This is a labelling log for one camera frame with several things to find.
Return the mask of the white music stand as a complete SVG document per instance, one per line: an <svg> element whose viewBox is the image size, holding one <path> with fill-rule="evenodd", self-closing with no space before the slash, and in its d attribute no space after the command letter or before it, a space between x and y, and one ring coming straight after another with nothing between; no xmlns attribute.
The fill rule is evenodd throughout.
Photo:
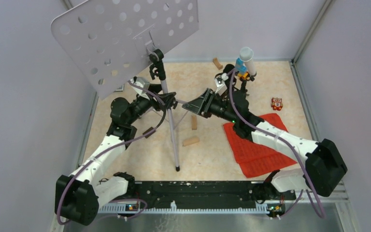
<svg viewBox="0 0 371 232"><path fill-rule="evenodd" d="M51 23L55 40L105 98L199 29L195 0L88 0Z"/></svg>

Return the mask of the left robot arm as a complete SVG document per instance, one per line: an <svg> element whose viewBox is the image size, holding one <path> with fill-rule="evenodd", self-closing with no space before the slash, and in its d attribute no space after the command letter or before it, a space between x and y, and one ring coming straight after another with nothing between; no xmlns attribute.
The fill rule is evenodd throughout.
<svg viewBox="0 0 371 232"><path fill-rule="evenodd" d="M61 175L56 182L55 215L60 225L71 221L89 225L98 210L118 196L124 200L134 197L136 188L129 180L113 176L104 184L99 181L109 166L122 155L135 141L151 135L153 128L144 135L136 137L137 129L133 123L150 108L164 113L176 105L175 92L155 94L137 98L129 102L118 97L111 103L111 124L101 144L95 152L69 176Z"/></svg>

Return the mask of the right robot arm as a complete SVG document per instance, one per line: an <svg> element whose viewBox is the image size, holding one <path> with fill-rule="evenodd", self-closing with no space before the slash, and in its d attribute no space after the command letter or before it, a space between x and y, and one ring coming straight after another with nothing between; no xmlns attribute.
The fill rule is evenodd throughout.
<svg viewBox="0 0 371 232"><path fill-rule="evenodd" d="M336 146L329 140L321 142L297 137L252 114L246 96L239 90L221 97L208 88L196 99L182 105L187 111L204 118L216 116L233 123L233 130L242 139L268 147L298 162L297 169L270 175L264 193L277 199L288 190L311 190L329 197L348 169Z"/></svg>

